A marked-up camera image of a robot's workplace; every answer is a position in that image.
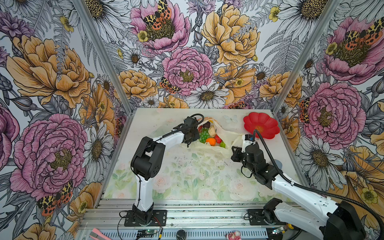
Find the translucent cream plastic bag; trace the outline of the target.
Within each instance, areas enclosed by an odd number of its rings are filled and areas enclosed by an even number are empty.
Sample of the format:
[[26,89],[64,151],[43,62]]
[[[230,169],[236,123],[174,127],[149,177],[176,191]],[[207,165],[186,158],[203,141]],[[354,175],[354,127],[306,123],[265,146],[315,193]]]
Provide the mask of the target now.
[[206,122],[211,122],[211,126],[214,126],[217,135],[223,140],[221,144],[217,144],[215,146],[210,146],[208,143],[201,143],[199,140],[191,143],[189,148],[191,150],[201,151],[204,153],[210,154],[221,154],[225,158],[230,158],[233,154],[232,146],[243,148],[243,142],[245,140],[245,134],[231,132],[225,130],[217,120],[213,118],[204,118],[200,119],[202,123],[198,125],[199,133],[202,131],[203,124]]

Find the red flower-shaped plate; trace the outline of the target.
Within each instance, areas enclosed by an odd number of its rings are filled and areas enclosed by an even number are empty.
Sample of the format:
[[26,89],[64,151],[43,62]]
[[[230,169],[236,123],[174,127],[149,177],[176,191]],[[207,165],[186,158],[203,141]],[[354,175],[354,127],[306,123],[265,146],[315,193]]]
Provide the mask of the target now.
[[273,139],[280,133],[278,121],[265,113],[252,112],[245,116],[243,121],[247,132],[252,134],[257,130],[264,139]]

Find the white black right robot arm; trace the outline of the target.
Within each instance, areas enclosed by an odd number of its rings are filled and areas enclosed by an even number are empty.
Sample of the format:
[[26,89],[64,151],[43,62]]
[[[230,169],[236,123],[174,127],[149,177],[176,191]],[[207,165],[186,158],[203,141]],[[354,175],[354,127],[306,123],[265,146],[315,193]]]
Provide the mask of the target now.
[[366,232],[355,208],[347,201],[337,203],[325,194],[304,190],[279,168],[266,162],[258,143],[245,141],[243,147],[232,147],[233,162],[251,172],[258,183],[280,193],[302,207],[290,207],[273,198],[264,206],[266,222],[292,224],[322,240],[363,240]]

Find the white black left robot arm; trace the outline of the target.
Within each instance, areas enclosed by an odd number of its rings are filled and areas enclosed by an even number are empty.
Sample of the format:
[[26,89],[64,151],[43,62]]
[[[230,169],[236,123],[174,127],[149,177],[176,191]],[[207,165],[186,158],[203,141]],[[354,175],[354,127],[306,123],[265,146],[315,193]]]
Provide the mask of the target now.
[[131,161],[131,171],[137,179],[137,197],[132,207],[132,220],[148,225],[154,218],[153,179],[159,173],[166,150],[179,144],[189,146],[200,139],[198,127],[202,114],[194,114],[160,137],[142,138]]

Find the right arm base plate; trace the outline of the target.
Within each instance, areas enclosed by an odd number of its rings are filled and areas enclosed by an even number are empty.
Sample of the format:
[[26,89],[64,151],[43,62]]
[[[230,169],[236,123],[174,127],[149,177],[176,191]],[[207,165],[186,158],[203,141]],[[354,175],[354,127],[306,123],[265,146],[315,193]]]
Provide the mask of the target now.
[[248,209],[244,215],[244,219],[248,220],[251,226],[275,226],[282,225],[273,212],[263,209]]

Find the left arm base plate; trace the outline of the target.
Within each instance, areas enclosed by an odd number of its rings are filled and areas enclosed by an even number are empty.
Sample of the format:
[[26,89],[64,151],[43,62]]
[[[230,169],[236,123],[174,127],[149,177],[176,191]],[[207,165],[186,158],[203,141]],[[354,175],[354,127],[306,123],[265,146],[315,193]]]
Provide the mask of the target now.
[[167,210],[128,211],[125,217],[125,227],[165,227]]

